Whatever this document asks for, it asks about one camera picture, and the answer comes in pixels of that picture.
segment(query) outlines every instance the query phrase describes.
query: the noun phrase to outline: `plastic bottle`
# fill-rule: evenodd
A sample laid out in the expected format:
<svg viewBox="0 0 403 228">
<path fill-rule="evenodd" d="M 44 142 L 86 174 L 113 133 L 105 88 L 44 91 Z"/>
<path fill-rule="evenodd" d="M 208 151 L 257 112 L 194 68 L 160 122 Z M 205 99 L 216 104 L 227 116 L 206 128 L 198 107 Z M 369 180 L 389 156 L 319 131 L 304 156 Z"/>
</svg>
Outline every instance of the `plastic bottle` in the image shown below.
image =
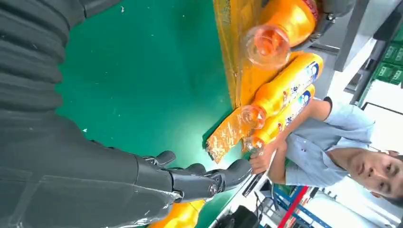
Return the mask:
<svg viewBox="0 0 403 228">
<path fill-rule="evenodd" d="M 262 85 L 251 105 L 242 107 L 241 116 L 252 129 L 277 115 L 290 101 L 301 96 L 323 71 L 323 59 L 313 53 L 298 56 L 271 82 Z"/>
<path fill-rule="evenodd" d="M 245 139 L 245 147 L 251 153 L 261 153 L 266 144 L 275 140 L 294 119 L 306 107 L 315 95 L 315 87 L 310 85 L 297 99 L 292 101 L 277 116 L 266 121 L 262 129 L 255 130 L 252 136 Z"/>
<path fill-rule="evenodd" d="M 148 228 L 195 228 L 199 213 L 206 201 L 199 200 L 189 203 L 175 203 L 168 217 Z"/>
<path fill-rule="evenodd" d="M 245 37 L 246 55 L 262 68 L 277 69 L 287 63 L 290 48 L 315 30 L 319 11 L 315 0 L 270 0 L 262 16 L 264 24 Z"/>
</svg>

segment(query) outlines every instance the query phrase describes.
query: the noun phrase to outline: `green table surface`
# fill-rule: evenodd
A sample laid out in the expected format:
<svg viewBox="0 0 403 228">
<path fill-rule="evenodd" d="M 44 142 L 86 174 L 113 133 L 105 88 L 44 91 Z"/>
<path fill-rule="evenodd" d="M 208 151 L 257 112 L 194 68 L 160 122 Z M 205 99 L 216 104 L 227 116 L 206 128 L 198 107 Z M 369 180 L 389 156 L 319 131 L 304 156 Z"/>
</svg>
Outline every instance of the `green table surface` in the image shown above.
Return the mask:
<svg viewBox="0 0 403 228">
<path fill-rule="evenodd" d="M 72 30 L 61 70 L 58 113 L 88 139 L 141 156 L 172 150 L 179 167 L 242 157 L 238 145 L 217 165 L 202 146 L 232 111 L 211 0 L 124 0 Z M 197 227 L 233 194 L 209 202 Z"/>
</svg>

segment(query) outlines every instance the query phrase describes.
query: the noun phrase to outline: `red pole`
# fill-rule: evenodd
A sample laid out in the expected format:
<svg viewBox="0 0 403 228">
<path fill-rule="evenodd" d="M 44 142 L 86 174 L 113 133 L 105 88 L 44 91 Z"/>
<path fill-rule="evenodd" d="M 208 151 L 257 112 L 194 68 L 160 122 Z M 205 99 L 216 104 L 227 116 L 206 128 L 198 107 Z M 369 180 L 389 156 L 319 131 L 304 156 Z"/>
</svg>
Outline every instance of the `red pole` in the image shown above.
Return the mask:
<svg viewBox="0 0 403 228">
<path fill-rule="evenodd" d="M 305 193 L 307 191 L 308 191 L 307 186 L 304 186 L 301 189 L 301 191 L 299 192 L 297 197 L 295 197 L 294 202 L 292 202 L 292 204 L 291 204 L 289 210 L 287 211 L 286 215 L 284 216 L 284 218 L 281 220 L 280 224 L 278 225 L 278 228 L 284 228 L 284 226 L 286 225 L 288 219 L 292 216 L 292 213 L 294 213 L 295 209 L 299 205 L 299 202 L 302 200 L 302 198 L 304 197 L 304 195 L 305 195 Z"/>
</svg>

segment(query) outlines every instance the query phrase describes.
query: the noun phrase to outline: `black hair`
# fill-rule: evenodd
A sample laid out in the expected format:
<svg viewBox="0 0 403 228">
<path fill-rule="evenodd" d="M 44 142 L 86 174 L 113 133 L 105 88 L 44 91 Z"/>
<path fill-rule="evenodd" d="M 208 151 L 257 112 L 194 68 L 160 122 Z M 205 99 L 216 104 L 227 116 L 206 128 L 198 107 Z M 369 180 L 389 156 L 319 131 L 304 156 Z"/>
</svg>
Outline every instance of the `black hair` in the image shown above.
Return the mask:
<svg viewBox="0 0 403 228">
<path fill-rule="evenodd" d="M 395 158 L 403 161 L 403 155 L 397 155 Z M 384 197 L 384 199 L 387 200 L 388 202 L 390 202 L 391 204 L 395 205 L 395 206 L 403 208 L 403 196 L 401 196 L 399 198 Z"/>
</svg>

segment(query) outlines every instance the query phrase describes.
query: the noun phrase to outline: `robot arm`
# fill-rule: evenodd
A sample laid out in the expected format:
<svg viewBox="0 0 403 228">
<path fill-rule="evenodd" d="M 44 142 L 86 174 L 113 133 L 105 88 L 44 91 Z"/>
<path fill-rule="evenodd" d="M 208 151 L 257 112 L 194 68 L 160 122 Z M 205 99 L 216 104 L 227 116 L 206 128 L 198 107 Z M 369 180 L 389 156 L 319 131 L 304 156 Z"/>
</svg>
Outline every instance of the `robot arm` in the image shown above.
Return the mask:
<svg viewBox="0 0 403 228">
<path fill-rule="evenodd" d="M 207 199 L 241 183 L 228 170 L 167 169 L 172 153 L 139 157 L 88 141 L 54 86 L 69 31 L 119 0 L 0 0 L 0 227 L 135 227 L 173 202 Z"/>
</svg>

